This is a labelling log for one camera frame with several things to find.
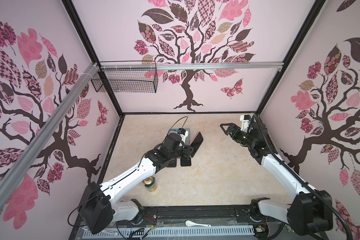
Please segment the white phone case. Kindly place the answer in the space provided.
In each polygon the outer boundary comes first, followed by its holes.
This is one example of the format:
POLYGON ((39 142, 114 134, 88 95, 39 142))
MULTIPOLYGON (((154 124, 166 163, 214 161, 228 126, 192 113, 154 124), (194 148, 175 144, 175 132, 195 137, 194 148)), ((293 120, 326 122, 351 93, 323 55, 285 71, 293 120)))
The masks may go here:
POLYGON ((182 140, 185 143, 185 145, 190 145, 190 129, 189 128, 183 128, 182 130, 182 140))

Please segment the phone with white case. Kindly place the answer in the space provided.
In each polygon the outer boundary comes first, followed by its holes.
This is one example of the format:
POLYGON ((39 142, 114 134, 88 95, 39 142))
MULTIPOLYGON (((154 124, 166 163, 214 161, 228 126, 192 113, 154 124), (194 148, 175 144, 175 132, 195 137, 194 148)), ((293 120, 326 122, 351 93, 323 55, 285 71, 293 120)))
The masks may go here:
POLYGON ((191 158, 181 158, 181 167, 190 167, 192 165, 192 159, 191 158))

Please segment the phone with pink case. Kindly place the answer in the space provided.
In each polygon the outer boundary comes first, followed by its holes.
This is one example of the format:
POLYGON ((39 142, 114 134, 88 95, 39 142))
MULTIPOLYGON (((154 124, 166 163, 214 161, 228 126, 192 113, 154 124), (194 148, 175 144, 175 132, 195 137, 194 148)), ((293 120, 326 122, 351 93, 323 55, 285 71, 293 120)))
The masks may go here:
POLYGON ((194 139, 191 142, 190 147, 191 149, 191 153, 190 153, 190 157, 193 158, 196 154, 196 152, 198 151, 198 149, 200 148, 201 144, 203 143, 204 138, 201 132, 198 132, 196 134, 196 136, 194 137, 194 139))

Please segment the light blue phone case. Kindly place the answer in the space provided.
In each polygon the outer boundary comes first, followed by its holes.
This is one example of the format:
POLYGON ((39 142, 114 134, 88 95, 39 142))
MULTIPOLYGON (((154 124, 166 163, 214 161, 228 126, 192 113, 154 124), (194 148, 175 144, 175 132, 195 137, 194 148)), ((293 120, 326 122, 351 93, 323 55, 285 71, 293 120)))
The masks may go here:
POLYGON ((170 129, 170 130, 168 131, 168 135, 171 134, 171 133, 177 134, 177 133, 178 133, 178 129, 170 129))

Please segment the black smartphone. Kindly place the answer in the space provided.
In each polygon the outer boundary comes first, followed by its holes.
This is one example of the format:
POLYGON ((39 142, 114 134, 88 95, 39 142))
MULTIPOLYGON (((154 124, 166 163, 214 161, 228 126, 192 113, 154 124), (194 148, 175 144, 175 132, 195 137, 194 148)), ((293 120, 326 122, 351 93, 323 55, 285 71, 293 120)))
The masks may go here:
POLYGON ((170 161, 167 165, 168 168, 175 168, 177 166, 177 160, 170 161))

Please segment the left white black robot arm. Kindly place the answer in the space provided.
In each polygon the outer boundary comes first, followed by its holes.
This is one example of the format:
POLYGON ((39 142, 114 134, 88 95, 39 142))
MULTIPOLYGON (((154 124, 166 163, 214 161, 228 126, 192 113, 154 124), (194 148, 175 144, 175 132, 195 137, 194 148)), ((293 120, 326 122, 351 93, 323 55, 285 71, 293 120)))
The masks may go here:
POLYGON ((170 132, 162 143, 147 151, 136 165, 123 174, 101 184, 95 182, 88 184, 77 208, 85 222, 85 227, 95 235, 112 222, 139 223, 144 216, 143 206, 136 199, 120 202, 120 198, 160 170, 174 168, 177 160, 181 161, 182 167, 191 166, 191 159, 204 138, 198 133, 191 144, 186 145, 187 137, 188 131, 184 129, 179 132, 170 132))

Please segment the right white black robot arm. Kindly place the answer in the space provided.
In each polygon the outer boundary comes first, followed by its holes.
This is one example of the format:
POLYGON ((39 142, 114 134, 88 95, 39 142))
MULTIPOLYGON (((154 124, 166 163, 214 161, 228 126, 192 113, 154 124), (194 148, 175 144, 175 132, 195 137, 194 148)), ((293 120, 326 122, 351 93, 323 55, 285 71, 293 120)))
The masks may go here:
POLYGON ((301 179, 277 154, 265 124, 245 120, 241 127, 234 123, 221 124, 224 134, 248 148, 251 156, 283 186, 291 198, 290 204, 278 204, 269 198, 251 201, 250 216, 254 221, 271 217, 289 225, 299 236, 333 229, 332 203, 326 191, 318 191, 301 179))

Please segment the green gold drink can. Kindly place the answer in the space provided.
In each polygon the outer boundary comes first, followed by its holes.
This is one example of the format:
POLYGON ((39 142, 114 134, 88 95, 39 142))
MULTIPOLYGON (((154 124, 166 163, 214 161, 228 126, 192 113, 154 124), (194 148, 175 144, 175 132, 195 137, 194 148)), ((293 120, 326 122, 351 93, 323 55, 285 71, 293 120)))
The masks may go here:
POLYGON ((157 189, 157 182, 153 176, 144 179, 143 184, 149 192, 153 192, 157 189))

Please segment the white plastic spoon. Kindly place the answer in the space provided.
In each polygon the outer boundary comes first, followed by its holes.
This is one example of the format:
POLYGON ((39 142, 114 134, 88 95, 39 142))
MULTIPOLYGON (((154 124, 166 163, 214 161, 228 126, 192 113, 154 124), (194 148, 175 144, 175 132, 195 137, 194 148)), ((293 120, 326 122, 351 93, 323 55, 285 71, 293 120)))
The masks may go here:
POLYGON ((195 223, 195 222, 190 221, 190 220, 187 220, 187 221, 185 222, 185 224, 186 224, 187 227, 207 227, 207 228, 212 227, 212 226, 209 225, 209 224, 199 224, 199 223, 195 223))

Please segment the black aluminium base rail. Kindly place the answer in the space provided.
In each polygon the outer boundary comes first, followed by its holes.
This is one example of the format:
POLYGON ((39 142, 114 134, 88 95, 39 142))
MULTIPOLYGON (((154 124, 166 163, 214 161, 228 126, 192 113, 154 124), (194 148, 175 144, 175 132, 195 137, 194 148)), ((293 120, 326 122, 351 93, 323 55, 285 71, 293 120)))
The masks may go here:
POLYGON ((223 206, 153 206, 143 207, 133 199, 121 202, 117 206, 100 203, 99 206, 84 204, 79 207, 79 215, 87 227, 94 232, 107 228, 113 222, 121 222, 126 226, 142 226, 148 224, 184 223, 187 220, 235 220, 236 223, 248 225, 264 225, 280 223, 280 220, 263 216, 255 212, 252 205, 223 206))

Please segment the back aluminium wall rail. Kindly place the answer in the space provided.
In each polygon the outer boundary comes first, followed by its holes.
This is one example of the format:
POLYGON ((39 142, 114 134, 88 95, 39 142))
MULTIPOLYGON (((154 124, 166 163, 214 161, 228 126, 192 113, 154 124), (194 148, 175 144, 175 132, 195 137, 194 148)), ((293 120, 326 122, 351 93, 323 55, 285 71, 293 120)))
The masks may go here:
POLYGON ((102 63, 102 69, 127 69, 127 70, 217 70, 217 69, 278 69, 284 66, 283 62, 248 62, 248 63, 198 63, 198 64, 123 64, 123 65, 106 65, 102 63))

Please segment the aluminium wall rail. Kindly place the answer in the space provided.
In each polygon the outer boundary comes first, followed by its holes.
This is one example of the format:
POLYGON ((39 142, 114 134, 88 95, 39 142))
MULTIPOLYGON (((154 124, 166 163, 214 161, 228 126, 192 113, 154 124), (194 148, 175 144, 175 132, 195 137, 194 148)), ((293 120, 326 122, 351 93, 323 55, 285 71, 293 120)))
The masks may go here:
POLYGON ((127 70, 217 70, 217 69, 278 69, 284 66, 283 62, 248 62, 248 63, 198 63, 198 64, 123 64, 123 65, 106 65, 102 63, 102 69, 127 69, 127 70))
POLYGON ((67 115, 70 107, 73 106, 82 90, 98 71, 98 63, 91 63, 79 78, 69 94, 62 100, 57 109, 43 125, 40 132, 35 136, 31 143, 26 147, 19 159, 9 169, 8 173, 0 181, 0 210, 7 202, 8 198, 20 184, 24 175, 27 173, 32 163, 37 159, 52 134, 57 129, 60 122, 67 115))

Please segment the left aluminium wall rail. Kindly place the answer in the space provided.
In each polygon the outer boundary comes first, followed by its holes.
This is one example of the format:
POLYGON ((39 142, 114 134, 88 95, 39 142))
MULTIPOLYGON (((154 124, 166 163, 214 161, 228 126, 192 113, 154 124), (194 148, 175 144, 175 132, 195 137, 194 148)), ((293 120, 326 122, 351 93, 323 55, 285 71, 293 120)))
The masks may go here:
POLYGON ((57 109, 43 125, 40 132, 35 136, 31 143, 26 147, 19 159, 9 169, 8 173, 0 181, 0 210, 7 202, 8 198, 20 184, 24 175, 27 173, 32 163, 37 159, 52 134, 57 129, 60 122, 67 115, 70 107, 73 106, 82 90, 98 71, 98 63, 91 63, 79 78, 69 94, 62 100, 57 109))

